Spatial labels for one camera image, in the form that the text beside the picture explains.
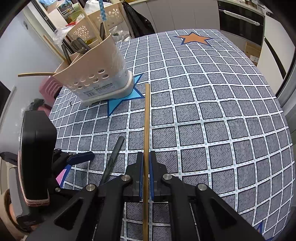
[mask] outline beige plastic basket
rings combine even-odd
[[[96,40],[90,47],[86,54],[72,54],[72,64],[63,62],[54,78],[77,95],[84,105],[129,95],[134,77],[127,70],[111,34],[101,43]]]
[[[119,24],[121,24],[124,20],[123,15],[121,13],[121,6],[122,3],[118,2],[115,4],[112,4],[110,6],[105,7],[105,13],[106,13],[106,23],[108,26],[108,29],[111,29]],[[96,12],[91,13],[88,15],[91,21],[95,24],[98,30],[100,30],[100,25],[103,22],[101,11],[98,10]],[[72,39],[76,39],[78,37],[82,38],[84,41],[90,40],[95,38],[95,35],[91,28],[89,27],[87,21],[85,18],[83,18],[81,21],[79,21],[68,33],[68,35]]]

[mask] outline silver rivet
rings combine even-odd
[[[198,189],[201,190],[201,191],[204,191],[207,189],[207,185],[203,184],[203,183],[200,183],[197,185]]]
[[[166,174],[163,175],[163,179],[164,179],[164,180],[171,180],[171,179],[172,179],[172,175],[166,173]]]
[[[96,186],[94,184],[88,184],[86,186],[86,190],[89,192],[93,191],[95,188],[96,188]]]
[[[131,177],[129,175],[123,175],[123,176],[121,176],[121,180],[122,181],[128,181],[130,179],[131,179]]]

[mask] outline black object on tablecloth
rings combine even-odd
[[[135,38],[155,33],[152,24],[147,18],[139,14],[126,1],[122,2],[122,5],[133,29]]]

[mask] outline table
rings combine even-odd
[[[183,44],[191,32],[209,45]],[[150,149],[185,183],[205,183],[266,239],[286,223],[295,177],[292,141],[279,102],[247,56],[217,30],[187,29],[132,39],[119,46],[129,70],[151,85]],[[111,178],[143,151],[144,99],[84,107],[65,87],[49,117],[56,148],[92,150],[93,161],[72,167],[65,188],[99,184],[119,136],[125,142]],[[150,240],[171,240],[168,204],[149,201]],[[122,240],[142,239],[141,203],[125,205]]]

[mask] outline star-shaped placemat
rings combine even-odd
[[[107,102],[107,105],[108,105],[108,116],[110,116],[113,111],[120,105],[120,103],[122,101],[125,101],[125,100],[133,100],[133,99],[143,99],[145,98],[139,90],[137,90],[136,88],[136,84],[139,82],[140,78],[142,77],[143,74],[140,74],[140,75],[137,75],[135,76],[135,86],[133,88],[133,91],[126,97],[123,97],[123,98],[120,98],[120,99],[110,99],[108,100]]]
[[[175,36],[175,37],[178,37],[178,38],[182,38],[183,41],[181,43],[181,45],[183,44],[188,44],[188,43],[191,43],[191,42],[198,42],[200,44],[205,44],[205,45],[209,45],[211,46],[207,40],[209,39],[213,39],[213,38],[208,38],[208,37],[202,37],[202,36],[199,36],[197,35],[196,33],[194,32],[191,32],[190,34],[188,35],[180,35],[180,36]]]

